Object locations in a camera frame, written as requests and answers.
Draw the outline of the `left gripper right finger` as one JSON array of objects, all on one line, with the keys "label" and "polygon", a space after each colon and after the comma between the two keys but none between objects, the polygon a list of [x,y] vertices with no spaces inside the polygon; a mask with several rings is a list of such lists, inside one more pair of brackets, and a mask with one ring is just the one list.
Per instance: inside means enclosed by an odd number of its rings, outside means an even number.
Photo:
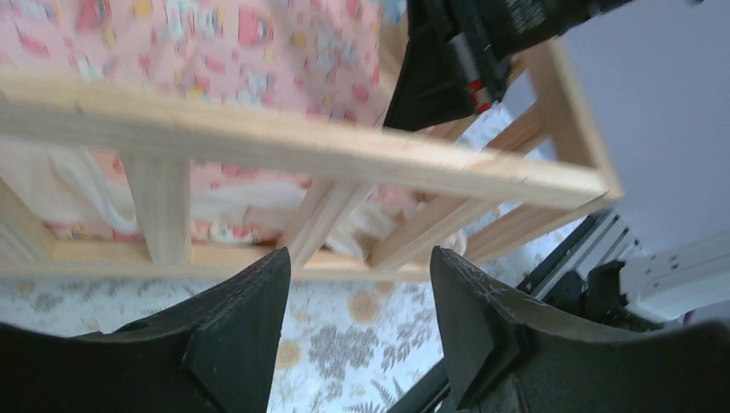
[{"label": "left gripper right finger", "polygon": [[726,412],[729,324],[633,332],[556,309],[435,247],[450,403],[468,412]]}]

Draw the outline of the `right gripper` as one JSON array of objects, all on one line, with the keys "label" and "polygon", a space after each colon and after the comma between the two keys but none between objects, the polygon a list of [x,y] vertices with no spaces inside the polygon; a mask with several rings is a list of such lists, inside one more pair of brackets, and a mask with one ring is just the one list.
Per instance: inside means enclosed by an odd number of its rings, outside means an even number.
[{"label": "right gripper", "polygon": [[626,1],[423,1],[383,126],[416,132],[482,114],[503,99],[508,57]]}]

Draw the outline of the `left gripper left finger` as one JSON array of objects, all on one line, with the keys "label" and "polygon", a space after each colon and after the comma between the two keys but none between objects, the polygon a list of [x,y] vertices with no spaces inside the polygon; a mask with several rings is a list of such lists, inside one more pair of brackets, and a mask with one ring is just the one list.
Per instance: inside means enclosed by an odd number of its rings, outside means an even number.
[{"label": "left gripper left finger", "polygon": [[1,327],[4,412],[264,412],[291,280],[287,250],[103,334]]}]

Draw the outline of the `pink patterned bed cushion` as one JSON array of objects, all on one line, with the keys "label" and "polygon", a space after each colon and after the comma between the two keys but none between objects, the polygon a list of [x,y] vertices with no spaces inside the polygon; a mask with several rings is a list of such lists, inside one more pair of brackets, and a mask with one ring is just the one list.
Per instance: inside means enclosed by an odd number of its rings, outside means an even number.
[{"label": "pink patterned bed cushion", "polygon": [[[127,82],[211,103],[379,126],[376,1],[1,1],[1,67]],[[1,177],[57,237],[142,238],[120,156],[1,138]],[[277,240],[312,178],[191,167],[195,243]],[[363,259],[425,204],[375,187],[325,239]]]}]

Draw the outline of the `wooden pet bed frame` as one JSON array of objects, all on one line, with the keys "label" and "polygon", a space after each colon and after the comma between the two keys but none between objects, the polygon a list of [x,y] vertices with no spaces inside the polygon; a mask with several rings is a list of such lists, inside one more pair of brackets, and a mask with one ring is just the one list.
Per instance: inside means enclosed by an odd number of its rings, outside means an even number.
[{"label": "wooden pet bed frame", "polygon": [[[530,48],[518,68],[529,72],[536,101],[483,151],[414,133],[6,71],[2,135],[119,149],[145,242],[57,239],[2,186],[1,270],[22,276],[217,278],[266,255],[265,247],[191,243],[189,170],[196,158],[316,178],[281,240],[296,280],[426,280],[419,256],[514,201],[514,211],[469,238],[467,258],[488,262],[623,194],[562,43]],[[364,261],[324,251],[326,233],[375,184],[413,188],[433,200]]]}]

